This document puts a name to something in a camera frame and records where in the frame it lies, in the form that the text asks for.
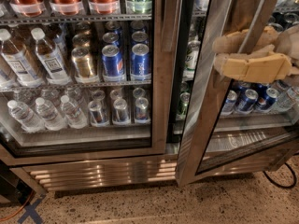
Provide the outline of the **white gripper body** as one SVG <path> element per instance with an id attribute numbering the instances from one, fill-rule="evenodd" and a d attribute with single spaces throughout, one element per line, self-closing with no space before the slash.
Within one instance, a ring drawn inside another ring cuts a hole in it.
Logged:
<path id="1" fill-rule="evenodd" d="M 285 81 L 292 85 L 299 85 L 299 25 L 294 25 L 280 33 L 275 47 L 275 52 L 289 56 L 293 64 L 290 75 L 285 78 Z"/>

